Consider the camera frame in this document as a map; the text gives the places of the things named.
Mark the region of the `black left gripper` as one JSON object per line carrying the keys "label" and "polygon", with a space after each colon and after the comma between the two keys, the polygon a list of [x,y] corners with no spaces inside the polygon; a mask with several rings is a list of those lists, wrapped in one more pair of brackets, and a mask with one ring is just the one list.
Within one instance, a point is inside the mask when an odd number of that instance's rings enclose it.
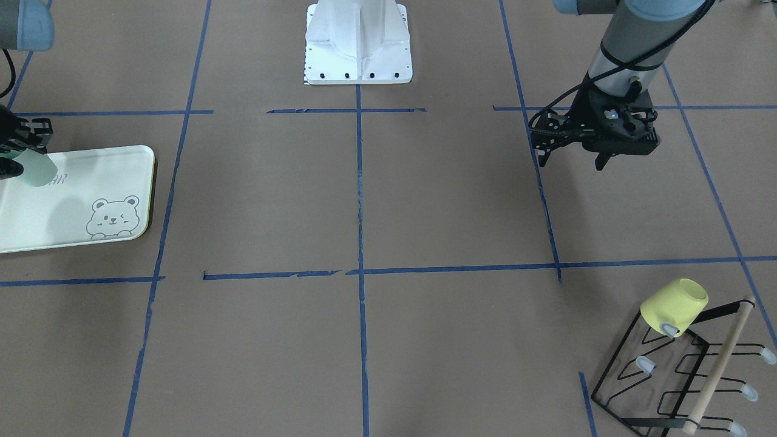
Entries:
{"label": "black left gripper", "polygon": [[[567,116],[595,130],[596,135],[583,139],[581,144],[584,150],[599,153],[596,171],[602,171],[613,155],[649,155],[660,144],[653,126],[657,111],[647,90],[634,101],[627,101],[591,86],[577,92]],[[538,147],[540,167],[546,166],[552,150]]]}

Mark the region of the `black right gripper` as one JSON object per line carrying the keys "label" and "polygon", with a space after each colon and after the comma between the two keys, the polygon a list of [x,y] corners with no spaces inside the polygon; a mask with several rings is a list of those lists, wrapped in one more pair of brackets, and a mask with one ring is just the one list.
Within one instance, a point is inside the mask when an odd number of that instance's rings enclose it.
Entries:
{"label": "black right gripper", "polygon": [[25,151],[47,155],[53,137],[51,120],[37,117],[31,120],[18,117],[5,105],[1,105],[1,157],[0,180],[8,180],[23,174],[23,165],[11,160]]}

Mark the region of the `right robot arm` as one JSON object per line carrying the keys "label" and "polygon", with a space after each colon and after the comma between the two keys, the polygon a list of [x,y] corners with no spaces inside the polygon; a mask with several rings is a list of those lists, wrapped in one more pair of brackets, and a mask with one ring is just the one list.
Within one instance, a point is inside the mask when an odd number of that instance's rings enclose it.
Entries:
{"label": "right robot arm", "polygon": [[[2,2],[2,52],[8,61],[10,80],[2,91],[6,96],[16,85],[16,67],[10,51],[44,52],[55,41],[55,23],[41,1]],[[48,157],[53,127],[47,117],[31,120],[17,116],[6,105],[1,110],[2,180],[18,178],[29,186],[44,186],[58,169]]]}

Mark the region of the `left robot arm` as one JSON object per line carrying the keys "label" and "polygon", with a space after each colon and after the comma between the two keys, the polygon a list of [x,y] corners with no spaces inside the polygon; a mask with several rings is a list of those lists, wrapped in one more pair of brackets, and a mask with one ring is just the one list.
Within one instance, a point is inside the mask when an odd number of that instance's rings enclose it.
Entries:
{"label": "left robot arm", "polygon": [[612,157],[649,155],[660,144],[657,111],[648,87],[675,42],[715,5],[713,1],[555,1],[569,15],[611,17],[582,82],[560,96],[574,96],[560,114],[554,103],[529,121],[539,166],[553,151],[578,143],[595,153],[602,171]]}

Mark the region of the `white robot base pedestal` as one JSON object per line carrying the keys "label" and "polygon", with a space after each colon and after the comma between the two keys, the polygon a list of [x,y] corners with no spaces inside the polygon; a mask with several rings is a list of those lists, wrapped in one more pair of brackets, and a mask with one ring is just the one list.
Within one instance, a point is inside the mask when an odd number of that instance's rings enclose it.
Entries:
{"label": "white robot base pedestal", "polygon": [[305,84],[411,82],[410,23],[403,4],[319,1],[308,6],[305,17]]}

